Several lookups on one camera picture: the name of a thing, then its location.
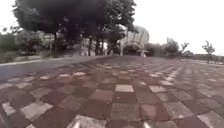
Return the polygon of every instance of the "shrub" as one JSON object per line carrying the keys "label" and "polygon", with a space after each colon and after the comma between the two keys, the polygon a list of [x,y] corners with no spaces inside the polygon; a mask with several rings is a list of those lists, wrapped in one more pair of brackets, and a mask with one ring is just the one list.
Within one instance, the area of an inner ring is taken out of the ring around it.
{"label": "shrub", "polygon": [[0,54],[0,63],[8,63],[13,62],[17,57],[15,52],[6,52]]}

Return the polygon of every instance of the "tree trunk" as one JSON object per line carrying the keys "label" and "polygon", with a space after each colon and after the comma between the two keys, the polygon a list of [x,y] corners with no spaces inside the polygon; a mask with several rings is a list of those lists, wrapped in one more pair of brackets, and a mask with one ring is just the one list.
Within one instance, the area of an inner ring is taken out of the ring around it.
{"label": "tree trunk", "polygon": [[89,39],[89,46],[88,46],[88,56],[91,56],[92,41],[93,41],[93,39],[90,38]]}
{"label": "tree trunk", "polygon": [[100,48],[100,41],[99,41],[99,39],[96,39],[96,47],[95,47],[96,56],[99,55],[99,48]]}
{"label": "tree trunk", "polygon": [[82,42],[79,42],[79,55],[82,55]]}
{"label": "tree trunk", "polygon": [[54,52],[56,53],[58,51],[58,46],[57,46],[57,32],[54,32],[53,35],[54,35]]}

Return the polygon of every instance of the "white structure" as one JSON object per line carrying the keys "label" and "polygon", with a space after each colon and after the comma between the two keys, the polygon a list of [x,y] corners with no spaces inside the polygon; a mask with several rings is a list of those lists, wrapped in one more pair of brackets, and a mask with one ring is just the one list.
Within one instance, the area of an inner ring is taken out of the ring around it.
{"label": "white structure", "polygon": [[141,50],[141,56],[144,56],[144,46],[149,41],[148,31],[140,26],[135,26],[138,33],[128,32],[126,30],[126,37],[121,40],[120,50],[123,55],[123,49],[128,45],[136,45]]}

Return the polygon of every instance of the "bush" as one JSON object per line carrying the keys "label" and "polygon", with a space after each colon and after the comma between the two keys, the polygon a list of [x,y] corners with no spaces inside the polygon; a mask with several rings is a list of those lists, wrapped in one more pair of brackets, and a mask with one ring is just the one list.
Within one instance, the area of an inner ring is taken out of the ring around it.
{"label": "bush", "polygon": [[51,51],[41,51],[40,56],[41,58],[46,59],[46,58],[53,57],[53,54]]}
{"label": "bush", "polygon": [[6,52],[0,54],[0,63],[9,63],[13,62],[17,57],[15,52]]}

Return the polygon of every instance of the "brick pavement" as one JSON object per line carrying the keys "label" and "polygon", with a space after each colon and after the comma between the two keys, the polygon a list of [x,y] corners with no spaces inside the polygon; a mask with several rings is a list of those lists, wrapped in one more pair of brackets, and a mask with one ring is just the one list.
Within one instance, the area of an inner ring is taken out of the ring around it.
{"label": "brick pavement", "polygon": [[187,61],[116,57],[1,81],[0,103],[15,128],[224,128],[223,75]]}

